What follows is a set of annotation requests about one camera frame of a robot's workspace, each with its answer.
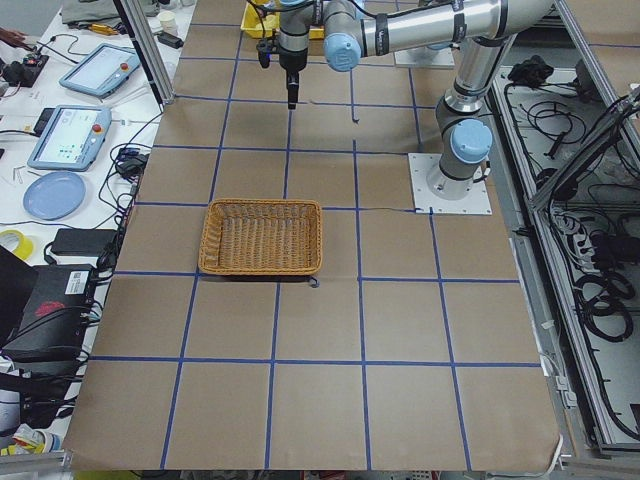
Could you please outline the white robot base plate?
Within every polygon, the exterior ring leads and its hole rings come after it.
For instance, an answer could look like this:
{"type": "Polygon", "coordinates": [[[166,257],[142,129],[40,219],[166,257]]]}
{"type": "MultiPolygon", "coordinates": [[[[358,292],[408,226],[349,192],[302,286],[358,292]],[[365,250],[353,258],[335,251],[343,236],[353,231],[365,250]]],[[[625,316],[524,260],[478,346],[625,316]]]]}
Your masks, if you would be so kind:
{"type": "Polygon", "coordinates": [[[440,158],[440,154],[408,154],[414,210],[436,215],[491,215],[481,166],[471,179],[452,180],[441,172],[440,158]]]}

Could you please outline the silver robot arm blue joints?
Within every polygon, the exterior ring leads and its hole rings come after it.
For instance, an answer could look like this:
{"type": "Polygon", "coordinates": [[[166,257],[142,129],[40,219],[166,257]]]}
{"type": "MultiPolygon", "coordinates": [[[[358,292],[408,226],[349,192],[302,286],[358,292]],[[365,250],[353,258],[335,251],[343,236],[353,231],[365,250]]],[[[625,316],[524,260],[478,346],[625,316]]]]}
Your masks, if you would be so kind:
{"type": "Polygon", "coordinates": [[[364,57],[435,44],[464,45],[454,83],[436,109],[444,142],[440,170],[458,181],[472,175],[451,145],[459,124],[477,116],[515,35],[541,20],[552,6],[549,1],[437,1],[370,14],[355,1],[280,4],[279,33],[306,34],[307,63],[310,27],[323,27],[325,59],[338,72],[354,69],[364,57]]]}

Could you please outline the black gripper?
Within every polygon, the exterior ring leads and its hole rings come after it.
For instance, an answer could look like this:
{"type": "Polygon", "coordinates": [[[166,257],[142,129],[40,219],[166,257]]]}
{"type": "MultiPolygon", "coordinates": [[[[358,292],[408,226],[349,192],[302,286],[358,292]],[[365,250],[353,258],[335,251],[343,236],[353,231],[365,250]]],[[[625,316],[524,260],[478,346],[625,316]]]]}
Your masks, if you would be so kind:
{"type": "Polygon", "coordinates": [[[279,63],[286,72],[287,106],[295,110],[299,102],[299,73],[306,67],[306,34],[281,31],[278,36],[279,63]]]}

